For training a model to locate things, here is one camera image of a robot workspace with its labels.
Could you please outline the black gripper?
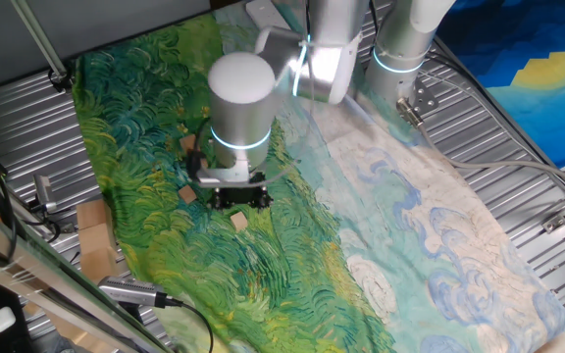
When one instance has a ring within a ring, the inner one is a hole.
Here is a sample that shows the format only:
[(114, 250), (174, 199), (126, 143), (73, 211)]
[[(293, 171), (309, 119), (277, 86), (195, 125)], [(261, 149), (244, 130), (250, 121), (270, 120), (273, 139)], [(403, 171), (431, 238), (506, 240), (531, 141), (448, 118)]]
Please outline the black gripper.
[(266, 186), (251, 188), (215, 188), (209, 199), (209, 206), (216, 211), (223, 211), (226, 207), (235, 205), (248, 205), (258, 209), (267, 209), (271, 206), (273, 198)]

